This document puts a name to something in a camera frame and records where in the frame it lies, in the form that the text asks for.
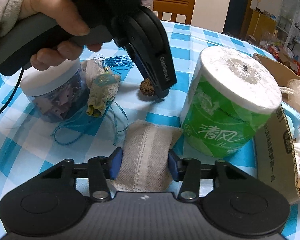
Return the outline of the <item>person's left hand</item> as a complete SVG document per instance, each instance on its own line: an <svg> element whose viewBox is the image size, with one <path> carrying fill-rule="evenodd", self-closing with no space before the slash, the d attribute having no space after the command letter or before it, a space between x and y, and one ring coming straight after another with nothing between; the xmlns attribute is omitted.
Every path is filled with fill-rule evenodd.
<svg viewBox="0 0 300 240"><path fill-rule="evenodd" d="M56 22L68 33L75 36L88 35L90 29L82 20L76 6L71 0L23 0L19 19L42 13ZM60 65L65 60L74 61L83 48L71 41L61 42L56 49L43 48L30 58L31 65L43 71L49 67Z"/></svg>

